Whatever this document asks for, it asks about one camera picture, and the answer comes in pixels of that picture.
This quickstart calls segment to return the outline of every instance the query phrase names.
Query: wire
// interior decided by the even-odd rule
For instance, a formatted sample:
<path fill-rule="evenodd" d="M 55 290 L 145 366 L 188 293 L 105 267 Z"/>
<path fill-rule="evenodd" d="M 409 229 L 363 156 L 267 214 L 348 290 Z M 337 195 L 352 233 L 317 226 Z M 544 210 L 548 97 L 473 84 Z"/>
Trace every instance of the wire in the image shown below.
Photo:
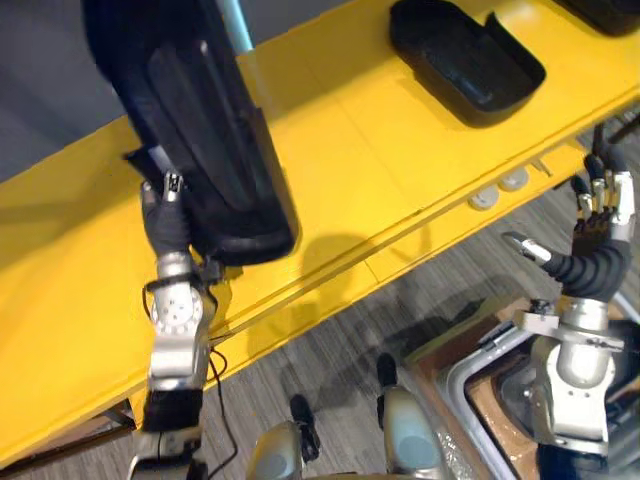
<path fill-rule="evenodd" d="M 227 370 L 227 365 L 228 365 L 227 358 L 222 353 L 217 351 L 213 346 L 211 347 L 211 353 L 220 357 L 224 362 L 224 366 L 222 367 L 221 373 L 218 373 L 215 363 L 213 362 L 213 360 L 211 360 L 211 357 L 209 357 L 209 365 L 211 365 L 211 368 L 213 370 L 213 376 L 216 379 L 216 382 L 218 382 L 218 400 L 220 401 L 220 415 L 222 416 L 222 423 L 224 425 L 224 429 L 227 432 L 227 436 L 229 437 L 229 441 L 231 442 L 231 445 L 233 447 L 233 451 L 231 452 L 231 455 L 229 455 L 224 461 L 222 461 L 216 468 L 213 469 L 213 471 L 209 474 L 209 477 L 208 477 L 209 480 L 211 480 L 224 467 L 229 465 L 231 461 L 234 458 L 236 458 L 236 456 L 238 455 L 238 443 L 236 442 L 236 439 L 233 436 L 233 432 L 231 431 L 231 427 L 229 426 L 229 420 L 227 419 L 227 414 L 224 409 L 224 399 L 222 397 L 222 382 L 220 381 L 220 375 L 222 375 L 222 373 L 224 373 Z"/>

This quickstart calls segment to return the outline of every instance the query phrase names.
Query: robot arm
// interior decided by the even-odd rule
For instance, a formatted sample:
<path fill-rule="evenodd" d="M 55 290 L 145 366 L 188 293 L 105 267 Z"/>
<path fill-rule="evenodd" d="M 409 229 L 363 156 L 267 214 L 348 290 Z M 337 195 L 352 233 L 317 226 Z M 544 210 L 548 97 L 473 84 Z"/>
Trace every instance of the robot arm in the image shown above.
<path fill-rule="evenodd" d="M 141 200 L 145 229 L 157 255 L 158 280 L 150 318 L 155 341 L 149 393 L 130 479 L 207 478 L 197 458 L 202 389 L 208 368 L 208 331 L 215 302 L 199 280 L 189 253 L 189 226 L 181 205 L 182 177 L 167 173 L 162 198 L 148 183 Z"/>
<path fill-rule="evenodd" d="M 631 264 L 635 222 L 633 181 L 621 150 L 609 147 L 602 157 L 604 163 L 594 154 L 585 159 L 591 189 L 579 177 L 572 180 L 579 219 L 570 256 L 520 234 L 505 234 L 515 250 L 563 285 L 556 315 L 523 312 L 516 322 L 540 335 L 531 353 L 535 439 L 546 446 L 542 451 L 561 449 L 565 459 L 582 455 L 600 463 L 608 451 L 605 394 L 615 373 L 611 352 L 623 348 L 607 335 L 608 303 Z"/>

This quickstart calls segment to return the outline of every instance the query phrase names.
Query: black fingertip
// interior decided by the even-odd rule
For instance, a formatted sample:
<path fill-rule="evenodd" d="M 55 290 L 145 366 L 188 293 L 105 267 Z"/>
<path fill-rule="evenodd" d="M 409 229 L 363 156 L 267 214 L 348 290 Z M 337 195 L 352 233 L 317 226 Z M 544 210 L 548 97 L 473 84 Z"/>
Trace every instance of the black fingertip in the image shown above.
<path fill-rule="evenodd" d="M 571 188 L 576 192 L 576 195 L 583 195 L 585 193 L 589 193 L 589 186 L 587 182 L 584 181 L 582 177 L 578 175 L 574 175 L 571 177 Z"/>
<path fill-rule="evenodd" d="M 627 162 L 624 160 L 624 149 L 620 145 L 611 145 L 603 156 L 607 168 L 613 172 L 627 172 Z"/>
<path fill-rule="evenodd" d="M 589 178 L 591 181 L 596 179 L 604 179 L 604 164 L 596 155 L 590 153 L 584 157 L 584 166 L 589 172 Z"/>

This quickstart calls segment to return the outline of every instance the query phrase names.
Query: gray carpet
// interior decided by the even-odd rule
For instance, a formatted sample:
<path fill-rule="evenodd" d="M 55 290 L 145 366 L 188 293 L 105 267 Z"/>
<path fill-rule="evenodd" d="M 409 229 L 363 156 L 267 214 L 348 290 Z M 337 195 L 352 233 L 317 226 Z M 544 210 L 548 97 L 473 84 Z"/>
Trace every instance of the gray carpet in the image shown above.
<path fill-rule="evenodd" d="M 626 143 L 640 183 L 640 141 Z M 640 205 L 640 188 L 636 203 Z M 223 383 L 228 415 L 238 439 L 238 458 L 219 478 L 241 479 L 261 433 L 288 416 L 288 398 L 310 400 L 323 452 L 308 475 L 384 470 L 376 420 L 375 359 L 389 351 L 402 358 L 465 316 L 470 303 L 492 295 L 555 298 L 558 285 L 516 257 L 500 240 L 519 230 L 560 251 L 569 244 L 575 202 L 567 186 L 550 191 L 434 260 L 328 319 Z M 640 308 L 640 238 L 624 292 Z M 404 371 L 401 382 L 415 388 Z M 210 465 L 229 452 L 215 391 L 205 395 L 204 453 Z M 132 456 L 130 438 L 27 472 L 21 479 L 124 478 Z"/>

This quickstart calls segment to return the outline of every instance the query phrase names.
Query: yellow table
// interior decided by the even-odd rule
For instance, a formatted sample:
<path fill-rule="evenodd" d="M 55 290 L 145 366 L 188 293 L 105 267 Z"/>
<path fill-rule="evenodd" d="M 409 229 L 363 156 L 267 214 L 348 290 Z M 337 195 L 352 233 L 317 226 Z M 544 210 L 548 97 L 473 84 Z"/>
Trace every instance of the yellow table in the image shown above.
<path fill-rule="evenodd" d="M 478 19 L 495 9 L 547 69 L 512 118 L 468 128 L 387 44 L 392 3 L 357 0 L 239 59 L 302 238 L 217 288 L 227 375 L 566 179 L 582 152 L 563 142 L 639 96 L 638 34 L 605 38 L 551 0 L 459 1 Z M 139 407 L 154 259 L 119 159 L 136 146 L 119 119 L 0 185 L 0 465 L 121 399 Z M 541 157 L 551 176 L 528 165 L 522 190 L 467 205 Z"/>

